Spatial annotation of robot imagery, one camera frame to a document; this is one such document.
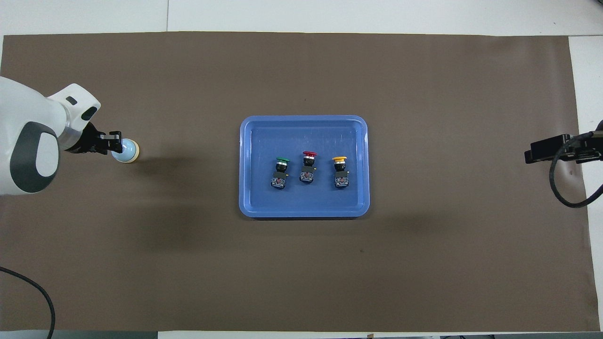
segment white table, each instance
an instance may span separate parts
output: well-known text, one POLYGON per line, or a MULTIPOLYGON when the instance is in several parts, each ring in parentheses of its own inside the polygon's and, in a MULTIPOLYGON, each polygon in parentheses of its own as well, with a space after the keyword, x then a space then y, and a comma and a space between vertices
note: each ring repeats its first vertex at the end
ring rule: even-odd
MULTIPOLYGON (((580 133, 593 130, 603 119, 603 5, 595 0, 0 0, 0 42, 4 35, 10 34, 159 31, 570 36, 580 133)), ((585 164, 587 194, 602 182, 603 166, 585 164)), ((601 315, 603 199, 591 204, 588 212, 601 315)), ((365 337, 367 334, 195 331, 160 332, 159 337, 295 339, 365 337)), ((437 335, 375 334, 382 337, 437 335)))

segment light blue ball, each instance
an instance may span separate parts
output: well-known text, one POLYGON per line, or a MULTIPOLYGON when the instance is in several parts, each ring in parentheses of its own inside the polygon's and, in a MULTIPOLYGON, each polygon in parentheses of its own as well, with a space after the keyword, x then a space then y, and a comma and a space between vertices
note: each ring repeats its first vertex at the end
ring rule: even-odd
POLYGON ((111 151, 111 155, 119 162, 130 162, 134 157, 138 157, 138 145, 130 139, 122 139, 121 147, 123 152, 117 153, 111 151))

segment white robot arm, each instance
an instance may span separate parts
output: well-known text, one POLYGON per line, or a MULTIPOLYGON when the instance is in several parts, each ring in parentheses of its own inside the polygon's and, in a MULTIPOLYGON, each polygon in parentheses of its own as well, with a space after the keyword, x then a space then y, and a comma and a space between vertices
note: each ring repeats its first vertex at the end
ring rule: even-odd
POLYGON ((120 160, 116 154, 126 150, 121 132, 106 135, 89 122, 100 107, 98 100, 77 84, 45 98, 0 77, 0 195, 46 188, 57 172, 60 150, 102 154, 110 150, 120 160))

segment black cable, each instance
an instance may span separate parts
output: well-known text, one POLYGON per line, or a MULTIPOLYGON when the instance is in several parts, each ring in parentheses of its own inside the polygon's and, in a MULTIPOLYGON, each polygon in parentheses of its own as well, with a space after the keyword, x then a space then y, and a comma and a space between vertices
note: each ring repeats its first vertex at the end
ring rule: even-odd
POLYGON ((44 298, 46 299, 46 302, 48 303, 48 307, 50 308, 50 330, 48 330, 48 336, 46 337, 46 339, 50 339, 52 338, 52 333, 54 332, 54 306, 52 305, 52 300, 50 300, 50 296, 48 295, 48 293, 46 293, 46 291, 42 288, 42 286, 38 285, 37 282, 31 280, 30 278, 19 274, 15 271, 11 271, 7 268, 4 267, 0 267, 0 271, 4 272, 4 273, 8 273, 14 277, 17 277, 21 280, 24 280, 25 282, 27 282, 28 284, 30 284, 31 286, 37 288, 38 291, 40 291, 42 293, 42 295, 44 296, 44 298))
POLYGON ((549 183, 551 184, 551 189, 553 190, 553 194, 555 194, 555 197, 557 198, 557 200, 559 200, 562 204, 564 204, 567 207, 571 207, 571 208, 584 207, 584 206, 590 204, 591 202, 595 201, 598 197, 601 196, 601 194, 603 194, 603 185, 601 185, 595 191, 595 193, 593 193, 591 196, 589 196, 585 200, 583 200, 579 203, 571 203, 561 196, 561 194, 559 193, 559 190, 557 190, 557 186, 555 185, 555 167, 557 166, 557 162, 559 161, 559 158, 561 158, 561 154, 563 154, 563 152, 566 150, 566 148, 569 145, 571 145, 572 143, 574 143, 576 141, 584 141, 584 140, 592 137, 593 134, 594 134, 593 132, 588 132, 588 133, 577 135, 577 136, 569 139, 568 141, 566 141, 565 144, 563 144, 563 146, 561 146, 561 148, 559 148, 559 150, 557 150, 557 152, 555 153, 555 156, 553 157, 553 159, 551 161, 551 168, 549 169, 549 183))

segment black mount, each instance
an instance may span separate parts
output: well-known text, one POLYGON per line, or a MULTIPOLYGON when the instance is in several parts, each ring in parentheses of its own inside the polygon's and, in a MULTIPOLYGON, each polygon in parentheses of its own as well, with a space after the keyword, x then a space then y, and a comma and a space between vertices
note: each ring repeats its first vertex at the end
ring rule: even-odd
MULTIPOLYGON (((603 121, 599 123, 596 131, 603 131, 603 121)), ((526 163, 551 161, 559 148, 571 138, 569 134, 562 134, 531 143, 530 149, 523 154, 526 163)), ((603 160, 603 138, 590 138, 574 144, 566 147, 559 159, 576 163, 603 160)))

